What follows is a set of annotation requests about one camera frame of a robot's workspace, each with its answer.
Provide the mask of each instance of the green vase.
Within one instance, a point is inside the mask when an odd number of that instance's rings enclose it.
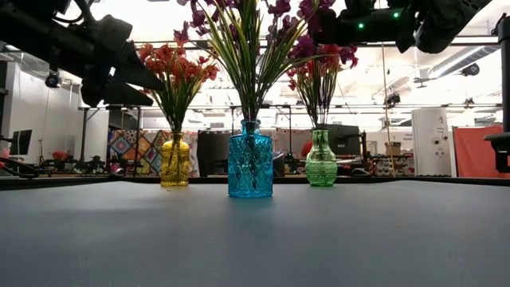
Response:
[[[336,179],[336,158],[329,147],[329,129],[313,130],[313,146],[306,158],[306,178],[313,187],[332,187]]]

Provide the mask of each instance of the yellow vase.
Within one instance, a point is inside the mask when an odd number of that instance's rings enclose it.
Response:
[[[182,140],[181,132],[172,132],[171,140],[161,148],[162,187],[187,187],[190,170],[190,146]]]

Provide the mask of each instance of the glass vase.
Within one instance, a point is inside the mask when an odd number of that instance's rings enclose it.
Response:
[[[181,132],[172,132],[171,140],[161,147],[161,186],[187,187],[190,170],[190,146]]]
[[[273,195],[273,141],[260,134],[260,121],[242,121],[242,134],[229,139],[229,195]]]
[[[306,158],[306,178],[313,187],[332,187],[336,179],[336,157],[328,141],[329,129],[314,129],[312,150]]]

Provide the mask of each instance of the camera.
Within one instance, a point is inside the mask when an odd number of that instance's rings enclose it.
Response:
[[[48,88],[60,88],[62,79],[58,76],[58,72],[50,71],[48,77],[46,77],[45,85]]]

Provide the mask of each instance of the computer monitor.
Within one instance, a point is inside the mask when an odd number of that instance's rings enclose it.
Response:
[[[329,147],[335,155],[361,155],[358,126],[328,124]]]
[[[32,130],[14,132],[10,155],[28,155]]]
[[[198,131],[198,169],[201,177],[225,174],[231,131]]]

